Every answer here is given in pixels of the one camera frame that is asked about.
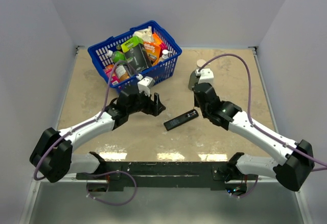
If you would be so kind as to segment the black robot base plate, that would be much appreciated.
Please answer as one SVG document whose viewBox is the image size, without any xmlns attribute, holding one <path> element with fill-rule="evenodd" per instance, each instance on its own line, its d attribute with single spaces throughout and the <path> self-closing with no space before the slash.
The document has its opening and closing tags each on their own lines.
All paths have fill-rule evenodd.
<svg viewBox="0 0 327 224">
<path fill-rule="evenodd" d="M 230 173 L 227 162 L 107 162 L 96 174 L 113 171 L 109 177 L 77 174 L 78 180 L 109 181 L 109 191 L 138 188 L 209 188 L 223 191 L 226 185 L 236 187 L 244 179 L 255 180 L 253 174 Z"/>
</svg>

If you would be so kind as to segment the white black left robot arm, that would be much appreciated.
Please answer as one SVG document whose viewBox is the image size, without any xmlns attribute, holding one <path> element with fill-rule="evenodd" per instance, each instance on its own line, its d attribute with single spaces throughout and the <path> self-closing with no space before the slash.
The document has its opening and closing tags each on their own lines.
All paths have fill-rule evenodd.
<svg viewBox="0 0 327 224">
<path fill-rule="evenodd" d="M 129 86 L 105 107 L 104 112 L 66 129 L 46 129 L 29 161 L 35 166 L 35 171 L 51 183 L 72 173 L 87 173 L 94 179 L 101 179 L 106 173 L 104 159 L 94 152 L 75 154 L 75 150 L 95 137 L 122 126 L 131 114 L 143 112 L 156 117 L 165 109 L 158 93 L 151 95 L 140 91 L 137 86 Z"/>
</svg>

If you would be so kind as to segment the black remote control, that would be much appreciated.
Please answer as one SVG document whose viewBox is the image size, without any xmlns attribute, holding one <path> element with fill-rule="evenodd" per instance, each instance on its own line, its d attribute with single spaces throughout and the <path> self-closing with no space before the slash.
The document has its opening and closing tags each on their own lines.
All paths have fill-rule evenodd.
<svg viewBox="0 0 327 224">
<path fill-rule="evenodd" d="M 188 113 L 194 111 L 195 109 L 192 109 L 192 110 L 189 110 L 187 111 L 186 113 L 184 114 L 181 114 L 180 116 L 177 116 L 171 120 L 168 120 L 166 122 L 164 122 L 164 127 L 166 128 L 167 131 L 170 131 L 178 126 L 181 126 L 197 117 L 199 117 L 199 114 L 198 116 L 193 116 L 193 117 L 188 117 Z"/>
</svg>

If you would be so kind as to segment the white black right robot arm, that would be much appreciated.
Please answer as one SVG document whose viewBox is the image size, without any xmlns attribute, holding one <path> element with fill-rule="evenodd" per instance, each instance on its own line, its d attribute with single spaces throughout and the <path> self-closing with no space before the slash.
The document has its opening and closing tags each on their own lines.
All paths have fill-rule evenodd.
<svg viewBox="0 0 327 224">
<path fill-rule="evenodd" d="M 258 123 L 239 106 L 220 100 L 209 83 L 195 85 L 193 93 L 194 105 L 200 108 L 204 118 L 242 136 L 269 154 L 268 157 L 261 157 L 235 153 L 219 170 L 227 182 L 252 174 L 274 178 L 288 190 L 300 190 L 315 166 L 309 142 L 296 142 Z"/>
</svg>

